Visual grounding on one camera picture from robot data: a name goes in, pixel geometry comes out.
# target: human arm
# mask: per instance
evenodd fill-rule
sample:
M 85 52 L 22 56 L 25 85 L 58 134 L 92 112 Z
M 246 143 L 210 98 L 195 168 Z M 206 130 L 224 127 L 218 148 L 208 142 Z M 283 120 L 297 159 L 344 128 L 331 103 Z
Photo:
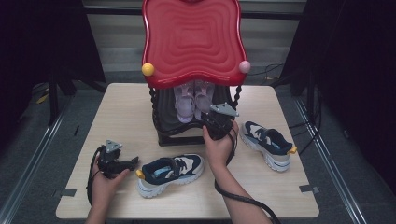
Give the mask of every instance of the human arm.
M 233 138 L 237 137 L 239 128 L 237 123 L 233 122 L 233 130 L 230 135 Z M 203 136 L 206 144 L 206 156 L 209 162 L 210 169 L 218 185 L 232 194 L 240 195 L 252 199 L 252 197 L 243 189 L 238 181 L 233 177 L 230 170 L 227 168 L 226 161 L 232 152 L 232 141 L 228 135 L 224 138 L 214 141 L 210 138 L 206 126 L 203 128 Z M 244 203 L 223 196 L 223 200 L 230 213 L 233 224 L 238 223 L 272 223 L 268 216 L 262 209 L 250 203 Z
M 116 195 L 117 188 L 130 173 L 129 169 L 125 169 L 114 179 L 108 179 L 99 171 L 97 160 L 98 158 L 92 167 L 92 206 L 86 224 L 105 223 L 108 208 Z

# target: wooden table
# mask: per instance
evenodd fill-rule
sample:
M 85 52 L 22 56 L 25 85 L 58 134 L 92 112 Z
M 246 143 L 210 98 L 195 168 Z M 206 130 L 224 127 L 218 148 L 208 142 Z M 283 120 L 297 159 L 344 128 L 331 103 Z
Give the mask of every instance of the wooden table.
M 238 123 L 254 121 L 283 133 L 292 142 L 288 125 L 274 89 L 244 86 L 237 110 Z M 78 156 L 67 189 L 76 189 L 74 197 L 63 196 L 56 215 L 59 218 L 85 218 L 91 208 L 87 199 L 87 178 L 93 152 L 107 139 L 123 144 L 120 161 L 139 156 L 143 164 L 160 157 L 197 153 L 205 158 L 205 145 L 160 147 L 152 121 L 152 103 L 146 84 L 110 84 Z M 201 129 L 189 134 L 202 134 Z M 299 186 L 308 180 L 297 154 L 291 155 L 287 172 L 277 173 L 264 162 L 262 154 L 247 147 L 238 137 L 238 148 L 229 164 L 235 178 L 256 200 L 267 204 L 278 217 L 316 217 L 318 206 L 312 192 L 301 193 Z M 195 219 L 230 217 L 224 201 L 214 188 L 214 177 L 208 164 L 194 182 L 170 185 L 165 192 L 145 199 L 136 190 L 137 176 L 127 177 L 118 191 L 108 217 L 124 219 Z

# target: sneaker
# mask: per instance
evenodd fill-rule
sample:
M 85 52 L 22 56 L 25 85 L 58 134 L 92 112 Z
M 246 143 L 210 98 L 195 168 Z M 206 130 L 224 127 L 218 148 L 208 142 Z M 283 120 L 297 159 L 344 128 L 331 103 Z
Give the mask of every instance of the sneaker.
M 205 169 L 204 159 L 196 154 L 160 158 L 137 170 L 137 190 L 144 198 L 161 194 L 170 184 L 184 185 L 196 180 Z
M 174 87 L 174 94 L 178 120 L 182 123 L 192 121 L 195 111 L 194 81 Z
M 292 143 L 287 142 L 280 132 L 265 129 L 252 121 L 243 123 L 241 130 L 242 140 L 252 149 L 260 151 L 271 169 L 278 172 L 289 169 Z
M 215 92 L 215 84 L 207 81 L 195 81 L 195 113 L 196 119 L 201 120 L 201 112 L 209 113 L 212 105 L 213 93 Z

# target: black sneaker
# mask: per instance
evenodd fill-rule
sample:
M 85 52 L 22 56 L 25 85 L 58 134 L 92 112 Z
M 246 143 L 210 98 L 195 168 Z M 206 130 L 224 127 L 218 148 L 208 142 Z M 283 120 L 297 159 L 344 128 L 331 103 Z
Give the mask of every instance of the black sneaker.
M 142 197 L 152 198 L 161 194 L 170 184 L 183 185 L 196 180 L 204 169 L 204 159 L 196 154 L 160 158 L 136 171 L 140 178 L 137 190 Z
M 279 172 L 289 169 L 289 154 L 294 153 L 296 147 L 292 147 L 292 143 L 287 142 L 280 132 L 265 129 L 252 121 L 243 123 L 241 130 L 239 134 L 242 140 L 249 147 L 260 151 L 271 169 Z

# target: pink ball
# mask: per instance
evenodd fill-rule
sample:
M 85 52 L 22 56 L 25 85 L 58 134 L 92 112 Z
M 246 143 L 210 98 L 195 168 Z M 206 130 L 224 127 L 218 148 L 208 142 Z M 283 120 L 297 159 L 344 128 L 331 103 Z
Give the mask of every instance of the pink ball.
M 241 71 L 241 73 L 248 73 L 248 71 L 250 71 L 250 62 L 242 61 L 239 64 L 239 71 Z

